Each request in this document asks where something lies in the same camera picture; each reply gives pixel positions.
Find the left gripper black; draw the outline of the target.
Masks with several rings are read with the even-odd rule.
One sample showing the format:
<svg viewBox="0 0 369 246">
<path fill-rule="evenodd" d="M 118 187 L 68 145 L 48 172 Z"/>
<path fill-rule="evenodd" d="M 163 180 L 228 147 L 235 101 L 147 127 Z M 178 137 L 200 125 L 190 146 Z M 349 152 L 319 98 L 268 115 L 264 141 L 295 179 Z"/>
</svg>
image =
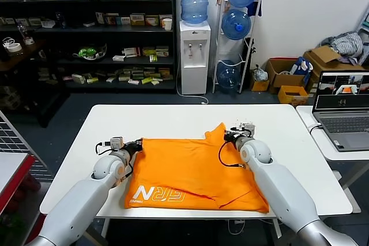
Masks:
<svg viewBox="0 0 369 246">
<path fill-rule="evenodd" d="M 123 150 L 127 151 L 131 156 L 136 152 L 142 151 L 142 139 L 137 139 L 135 141 L 127 142 L 123 146 Z"/>
</svg>

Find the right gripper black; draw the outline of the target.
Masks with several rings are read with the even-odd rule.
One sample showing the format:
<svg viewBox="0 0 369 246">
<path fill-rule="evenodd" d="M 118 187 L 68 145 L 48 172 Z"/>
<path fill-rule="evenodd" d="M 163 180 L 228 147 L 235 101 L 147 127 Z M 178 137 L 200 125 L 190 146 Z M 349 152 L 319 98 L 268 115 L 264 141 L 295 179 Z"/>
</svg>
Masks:
<svg viewBox="0 0 369 246">
<path fill-rule="evenodd" d="M 224 142 L 226 143 L 235 143 L 236 140 L 240 137 L 245 137 L 245 132 L 243 131 L 232 131 L 232 130 L 228 130 L 225 131 L 224 133 Z"/>
</svg>

